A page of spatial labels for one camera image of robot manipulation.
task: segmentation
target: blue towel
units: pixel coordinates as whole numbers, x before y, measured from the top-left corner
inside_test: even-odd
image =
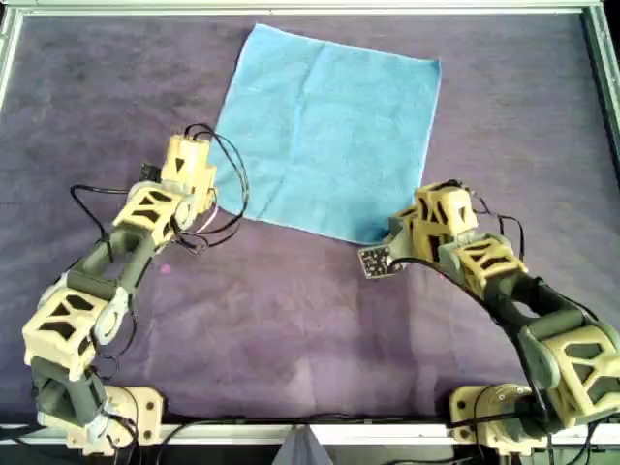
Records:
[[[441,68],[258,24],[217,124],[245,162],[250,219],[376,243],[422,177]],[[237,212],[239,183],[221,149],[219,204]]]

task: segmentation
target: cloth fold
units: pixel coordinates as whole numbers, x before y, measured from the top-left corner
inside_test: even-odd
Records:
[[[441,68],[257,24],[217,132],[247,167],[250,219],[374,243],[421,182]],[[238,211],[238,180],[222,150],[211,162],[220,205]]]

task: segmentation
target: metal frame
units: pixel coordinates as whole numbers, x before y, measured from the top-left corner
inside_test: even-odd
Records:
[[[601,89],[607,128],[617,172],[620,172],[620,71],[600,0],[13,0],[6,2],[0,28],[0,109],[14,64],[21,25],[26,16],[211,16],[211,15],[501,15],[581,14],[593,71]],[[3,424],[3,428],[18,425]],[[212,424],[181,431],[172,444],[282,444],[291,425]],[[175,425],[164,425],[162,439]],[[455,445],[442,424],[315,424],[324,445]],[[584,426],[553,436],[553,444],[580,445]],[[62,432],[45,429],[25,441],[64,444]],[[601,425],[593,444],[620,445],[620,425]],[[0,441],[0,445],[12,444]]]
[[[20,427],[3,424],[3,428]],[[161,443],[177,427],[162,425],[157,443]],[[284,443],[294,427],[292,424],[210,424],[188,426],[171,439],[178,445],[279,445]],[[312,424],[312,431],[324,446],[456,446],[450,430],[443,424]],[[588,432],[586,426],[568,429],[553,435],[553,446],[582,445]],[[62,431],[47,428],[22,438],[30,444],[65,444]],[[598,446],[620,445],[620,424],[600,425],[591,443]],[[0,441],[0,446],[13,445],[10,440]]]

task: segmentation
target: gray object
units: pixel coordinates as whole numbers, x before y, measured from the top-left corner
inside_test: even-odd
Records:
[[[34,417],[18,329],[97,238],[69,186],[128,187],[173,131],[216,121],[257,20],[439,57],[423,182],[459,177],[519,218],[530,270],[620,327],[620,193],[578,15],[28,17],[0,113],[2,414]],[[108,221],[122,203],[84,199]],[[355,246],[262,223],[198,259],[164,251],[135,308],[113,382],[178,414],[430,415],[456,387],[523,382],[501,329],[432,271],[368,282]]]
[[[332,465],[327,451],[310,429],[310,426],[294,426],[273,465]]]

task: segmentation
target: blue cloth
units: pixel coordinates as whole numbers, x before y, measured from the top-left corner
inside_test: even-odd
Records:
[[[437,61],[309,39],[257,24],[217,124],[246,165],[250,219],[375,243],[411,204],[441,78]],[[239,183],[211,145],[219,204]]]

